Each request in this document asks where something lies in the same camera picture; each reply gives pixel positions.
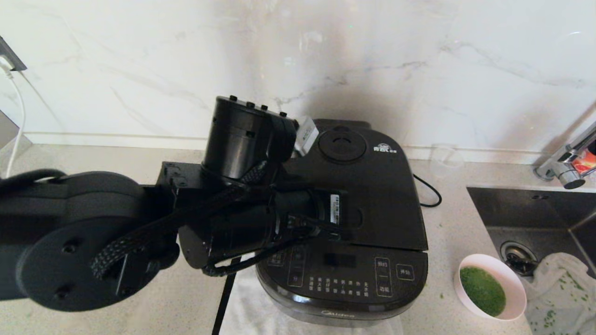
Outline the black rice cooker lid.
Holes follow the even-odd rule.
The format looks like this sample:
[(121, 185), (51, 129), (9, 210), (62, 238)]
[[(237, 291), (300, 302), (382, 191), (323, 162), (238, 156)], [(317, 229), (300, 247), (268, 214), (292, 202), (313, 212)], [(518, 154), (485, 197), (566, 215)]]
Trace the black rice cooker lid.
[(364, 121), (317, 119), (309, 152), (285, 162), (316, 187), (347, 193), (343, 240), (425, 252), (427, 235), (413, 174), (400, 145)]

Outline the chopped green food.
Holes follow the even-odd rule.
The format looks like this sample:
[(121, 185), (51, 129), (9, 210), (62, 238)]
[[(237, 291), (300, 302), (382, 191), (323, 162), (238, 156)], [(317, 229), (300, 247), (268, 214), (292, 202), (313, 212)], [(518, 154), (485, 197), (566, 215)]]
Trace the chopped green food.
[(460, 269), (460, 280), (470, 301), (489, 316), (499, 316), (507, 303), (503, 287), (488, 271), (479, 267)]

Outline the pink bowl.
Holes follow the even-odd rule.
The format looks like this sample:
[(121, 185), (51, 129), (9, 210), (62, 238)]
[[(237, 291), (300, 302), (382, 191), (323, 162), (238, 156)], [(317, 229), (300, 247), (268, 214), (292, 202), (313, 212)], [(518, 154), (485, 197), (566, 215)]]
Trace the pink bowl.
[[(464, 291), (460, 280), (460, 269), (469, 266), (479, 267), (488, 271), (503, 287), (507, 303), (505, 305), (504, 311), (499, 316), (489, 316), (485, 312), (481, 311), (474, 303), (472, 303), (472, 301), (470, 301), (470, 298)], [(495, 257), (484, 254), (474, 254), (464, 257), (454, 273), (454, 289), (462, 304), (468, 308), (468, 310), (473, 312), (473, 314), (483, 318), (499, 320), (501, 322), (509, 322), (522, 316), (527, 306), (526, 291), (524, 290), (524, 286), (516, 273), (500, 259), (496, 259)]]

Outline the clear measuring cup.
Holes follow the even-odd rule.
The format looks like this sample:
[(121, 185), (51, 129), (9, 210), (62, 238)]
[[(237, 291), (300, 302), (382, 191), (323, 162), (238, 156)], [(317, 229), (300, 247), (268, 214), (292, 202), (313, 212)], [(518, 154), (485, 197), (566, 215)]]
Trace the clear measuring cup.
[(438, 179), (447, 178), (466, 164), (459, 149), (447, 144), (433, 145), (429, 158), (430, 172)]

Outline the white towel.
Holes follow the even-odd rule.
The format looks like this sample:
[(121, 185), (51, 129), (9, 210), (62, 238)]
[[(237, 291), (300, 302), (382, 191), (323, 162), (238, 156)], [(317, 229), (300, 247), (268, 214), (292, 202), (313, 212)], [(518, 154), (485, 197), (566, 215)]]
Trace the white towel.
[(284, 313), (261, 287), (256, 270), (236, 275), (219, 335), (405, 335), (400, 317), (379, 322), (317, 320), (308, 323)]

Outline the black flat strip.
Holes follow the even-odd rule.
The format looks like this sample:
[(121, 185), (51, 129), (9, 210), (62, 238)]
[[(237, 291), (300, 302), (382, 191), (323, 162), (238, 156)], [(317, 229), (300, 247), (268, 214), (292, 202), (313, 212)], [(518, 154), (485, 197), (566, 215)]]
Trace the black flat strip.
[(222, 291), (221, 299), (217, 310), (217, 315), (213, 324), (213, 329), (211, 330), (211, 335), (219, 335), (221, 331), (221, 327), (226, 313), (226, 308), (228, 307), (231, 291), (236, 280), (236, 275), (237, 274), (234, 273), (226, 277), (225, 286)]

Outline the steel sink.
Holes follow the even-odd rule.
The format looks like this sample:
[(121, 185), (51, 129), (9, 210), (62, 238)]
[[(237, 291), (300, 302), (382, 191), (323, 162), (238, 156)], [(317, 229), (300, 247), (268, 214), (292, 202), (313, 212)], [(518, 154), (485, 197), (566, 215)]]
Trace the steel sink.
[(596, 279), (596, 192), (467, 190), (499, 255), (506, 241), (530, 248), (539, 263), (550, 254), (568, 253)]

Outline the sink drain strainer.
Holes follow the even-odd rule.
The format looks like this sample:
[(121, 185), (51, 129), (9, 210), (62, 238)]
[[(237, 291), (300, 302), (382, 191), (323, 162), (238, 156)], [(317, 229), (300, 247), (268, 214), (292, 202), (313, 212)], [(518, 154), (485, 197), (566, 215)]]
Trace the sink drain strainer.
[(539, 259), (534, 252), (519, 242), (503, 242), (500, 255), (503, 262), (519, 276), (534, 276), (539, 265)]

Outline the chrome faucet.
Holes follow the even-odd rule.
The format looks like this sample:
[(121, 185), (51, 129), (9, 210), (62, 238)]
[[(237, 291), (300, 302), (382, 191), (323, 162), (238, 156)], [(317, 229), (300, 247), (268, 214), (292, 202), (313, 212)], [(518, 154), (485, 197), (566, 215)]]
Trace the chrome faucet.
[(534, 168), (534, 175), (543, 181), (558, 179), (565, 189), (575, 189), (585, 184), (585, 177), (596, 173), (596, 169), (585, 177), (581, 177), (572, 162), (589, 148), (596, 154), (596, 121), (574, 140), (560, 146), (560, 148), (543, 163)]

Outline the red orange packet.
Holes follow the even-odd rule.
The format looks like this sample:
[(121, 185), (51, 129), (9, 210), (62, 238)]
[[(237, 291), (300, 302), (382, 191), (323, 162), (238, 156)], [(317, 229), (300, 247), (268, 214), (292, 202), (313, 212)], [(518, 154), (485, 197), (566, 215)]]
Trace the red orange packet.
[(596, 154), (586, 148), (572, 162), (572, 166), (581, 177), (585, 177), (596, 169)]

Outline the white cloth with green bits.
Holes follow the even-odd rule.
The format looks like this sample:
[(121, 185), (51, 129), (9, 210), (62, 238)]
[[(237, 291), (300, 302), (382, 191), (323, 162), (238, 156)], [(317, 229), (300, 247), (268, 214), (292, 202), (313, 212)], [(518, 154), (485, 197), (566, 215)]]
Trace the white cloth with green bits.
[(596, 279), (588, 269), (573, 255), (553, 253), (523, 280), (533, 335), (596, 335)]

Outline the wall socket with plug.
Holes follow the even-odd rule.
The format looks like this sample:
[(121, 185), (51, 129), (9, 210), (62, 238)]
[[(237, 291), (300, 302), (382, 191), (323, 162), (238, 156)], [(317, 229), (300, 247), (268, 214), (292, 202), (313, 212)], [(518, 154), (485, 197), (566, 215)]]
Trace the wall socket with plug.
[(20, 59), (20, 57), (12, 50), (6, 40), (0, 35), (0, 59), (3, 60), (6, 65), (9, 65), (11, 72), (22, 72), (28, 70), (26, 64)]

